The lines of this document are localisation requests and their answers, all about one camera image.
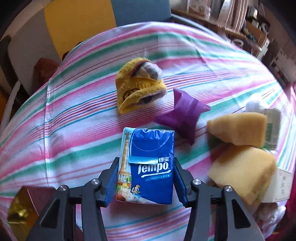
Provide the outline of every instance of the knitted beanie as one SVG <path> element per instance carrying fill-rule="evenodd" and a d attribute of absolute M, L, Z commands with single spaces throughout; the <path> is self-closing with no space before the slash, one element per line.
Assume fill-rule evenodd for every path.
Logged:
<path fill-rule="evenodd" d="M 117 73 L 117 108 L 120 114 L 139 109 L 166 94 L 161 69 L 146 58 L 135 58 Z"/>

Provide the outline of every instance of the yellow wall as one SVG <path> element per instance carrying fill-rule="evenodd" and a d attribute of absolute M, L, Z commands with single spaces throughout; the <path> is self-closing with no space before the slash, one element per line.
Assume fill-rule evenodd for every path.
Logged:
<path fill-rule="evenodd" d="M 79 42 L 116 27 L 111 0 L 54 0 L 44 10 L 60 58 Z"/>

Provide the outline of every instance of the tissue pack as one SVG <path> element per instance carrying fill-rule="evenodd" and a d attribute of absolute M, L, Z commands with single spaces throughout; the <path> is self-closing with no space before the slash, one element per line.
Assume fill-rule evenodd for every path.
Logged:
<path fill-rule="evenodd" d="M 170 130 L 124 128 L 116 200 L 172 203 L 174 134 Z"/>

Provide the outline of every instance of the sponge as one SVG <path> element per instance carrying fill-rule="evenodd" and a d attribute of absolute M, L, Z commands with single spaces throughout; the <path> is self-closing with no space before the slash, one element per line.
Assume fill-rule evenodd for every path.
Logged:
<path fill-rule="evenodd" d="M 276 158 L 269 152 L 231 145 L 211 166 L 208 176 L 219 186 L 232 186 L 249 205 L 262 196 L 262 187 L 270 184 L 276 170 Z"/>
<path fill-rule="evenodd" d="M 267 118 L 259 113 L 235 113 L 207 122 L 208 131 L 224 142 L 262 147 L 265 143 Z"/>

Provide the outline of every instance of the metal screw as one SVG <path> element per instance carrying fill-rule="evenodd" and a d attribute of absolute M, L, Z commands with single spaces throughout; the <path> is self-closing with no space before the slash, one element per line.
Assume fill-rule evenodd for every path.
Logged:
<path fill-rule="evenodd" d="M 92 185 L 98 185 L 100 183 L 100 180 L 95 178 L 91 181 L 91 183 Z"/>
<path fill-rule="evenodd" d="M 232 187 L 229 185 L 226 185 L 224 188 L 225 188 L 226 192 L 232 192 L 232 190 L 233 190 Z"/>
<path fill-rule="evenodd" d="M 67 186 L 66 185 L 61 185 L 59 187 L 59 191 L 65 191 L 67 189 Z"/>
<path fill-rule="evenodd" d="M 192 182 L 194 185 L 200 185 L 202 183 L 202 181 L 199 179 L 193 179 Z"/>

